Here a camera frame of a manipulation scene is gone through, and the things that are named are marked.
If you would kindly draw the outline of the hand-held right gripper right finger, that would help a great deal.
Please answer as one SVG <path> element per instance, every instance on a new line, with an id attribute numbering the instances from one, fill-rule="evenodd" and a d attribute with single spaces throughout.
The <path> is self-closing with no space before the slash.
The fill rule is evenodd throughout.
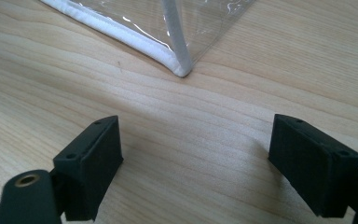
<path id="1" fill-rule="evenodd" d="M 302 119 L 277 114 L 268 159 L 315 215 L 345 216 L 358 152 Z"/>

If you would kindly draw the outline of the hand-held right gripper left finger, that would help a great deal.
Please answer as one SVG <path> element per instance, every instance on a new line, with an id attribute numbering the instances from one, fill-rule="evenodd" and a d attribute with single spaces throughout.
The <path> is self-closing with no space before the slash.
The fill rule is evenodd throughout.
<path id="1" fill-rule="evenodd" d="M 63 212 L 68 221 L 94 220 L 123 162 L 118 116 L 91 123 L 54 159 L 54 170 L 65 185 Z"/>

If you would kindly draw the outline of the clear plastic bag white trim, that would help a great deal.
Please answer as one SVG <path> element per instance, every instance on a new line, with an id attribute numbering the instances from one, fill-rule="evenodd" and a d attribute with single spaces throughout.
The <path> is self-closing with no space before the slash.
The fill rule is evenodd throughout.
<path id="1" fill-rule="evenodd" d="M 255 0 L 40 1 L 185 77 Z"/>

